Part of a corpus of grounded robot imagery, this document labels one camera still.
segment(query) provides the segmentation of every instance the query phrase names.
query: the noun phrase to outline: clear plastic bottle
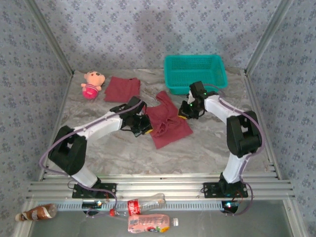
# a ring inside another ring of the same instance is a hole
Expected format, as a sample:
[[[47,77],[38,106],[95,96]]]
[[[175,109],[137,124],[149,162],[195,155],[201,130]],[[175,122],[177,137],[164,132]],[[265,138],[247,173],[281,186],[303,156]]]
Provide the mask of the clear plastic bottle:
[[[149,197],[139,197],[127,202],[125,210],[116,211],[114,209],[110,210],[110,216],[131,216],[143,214],[146,211],[152,209],[159,209],[166,203],[164,194],[159,193]]]

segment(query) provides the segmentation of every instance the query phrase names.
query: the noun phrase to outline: red label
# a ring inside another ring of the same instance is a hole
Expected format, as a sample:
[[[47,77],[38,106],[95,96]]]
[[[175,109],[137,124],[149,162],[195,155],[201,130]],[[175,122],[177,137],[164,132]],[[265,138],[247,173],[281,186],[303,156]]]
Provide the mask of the red label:
[[[140,209],[139,209],[139,203],[138,200],[131,200],[127,202],[127,208],[129,215],[139,215]]]

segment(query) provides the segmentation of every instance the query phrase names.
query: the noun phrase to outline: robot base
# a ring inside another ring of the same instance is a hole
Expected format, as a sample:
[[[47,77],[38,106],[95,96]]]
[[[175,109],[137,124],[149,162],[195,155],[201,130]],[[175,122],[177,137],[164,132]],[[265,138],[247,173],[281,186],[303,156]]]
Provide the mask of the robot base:
[[[201,192],[205,198],[247,198],[248,191],[245,184],[238,181],[233,184],[226,182],[221,173],[218,183],[203,183]]]
[[[115,183],[99,183],[93,186],[94,189],[105,189],[113,192],[116,194],[116,187],[117,184]],[[111,199],[114,198],[111,194],[105,192],[98,192],[98,191],[91,191],[84,189],[78,184],[75,184],[72,198],[79,198],[79,199],[88,199],[88,198],[95,198],[95,199]]]

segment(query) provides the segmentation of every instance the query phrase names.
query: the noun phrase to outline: bottle label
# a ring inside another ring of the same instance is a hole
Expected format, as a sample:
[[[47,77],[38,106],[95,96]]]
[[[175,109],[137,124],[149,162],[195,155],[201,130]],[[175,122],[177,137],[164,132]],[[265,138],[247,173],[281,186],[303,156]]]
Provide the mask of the bottle label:
[[[36,209],[31,213],[31,217],[34,221],[38,220],[38,211]]]
[[[140,208],[138,200],[130,200],[127,202],[128,207],[128,213],[129,215],[139,215],[140,214]]]
[[[128,232],[164,233],[170,229],[170,218],[162,214],[132,215],[128,217]]]

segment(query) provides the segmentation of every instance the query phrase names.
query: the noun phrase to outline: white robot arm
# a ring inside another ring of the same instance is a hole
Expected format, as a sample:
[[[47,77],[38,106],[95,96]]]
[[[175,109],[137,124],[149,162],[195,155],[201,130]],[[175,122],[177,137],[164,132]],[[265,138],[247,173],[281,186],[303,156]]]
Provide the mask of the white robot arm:
[[[205,110],[214,114],[218,117],[222,122],[227,125],[227,118],[231,116],[240,116],[239,113],[234,112],[234,110],[230,110],[224,107],[219,102],[219,95],[211,95],[207,97],[204,101]],[[235,183],[240,180],[239,172],[241,169],[242,164],[245,161],[245,158],[248,154],[243,155],[242,157],[237,157],[236,155],[230,153],[228,163],[226,165],[225,170],[223,171],[223,176],[227,183]]]
[[[63,126],[58,131],[54,143],[60,139],[62,142],[50,151],[48,158],[80,184],[88,188],[97,188],[100,179],[84,164],[87,142],[126,126],[130,127],[130,131],[136,137],[151,132],[149,117],[142,114],[144,106],[147,106],[145,102],[133,97],[128,104],[114,107],[102,117],[85,125],[74,128]]]
[[[240,113],[241,110],[222,99],[220,101],[220,96],[216,92],[207,92],[202,82],[198,81],[190,85],[188,101],[182,102],[178,116],[198,119],[205,112],[214,114],[227,126],[227,146],[230,155],[226,168],[221,173],[219,186],[224,196],[231,196],[239,186],[242,186],[240,174],[244,168],[245,158],[261,146],[261,134],[257,127]],[[242,112],[258,121],[253,111]]]

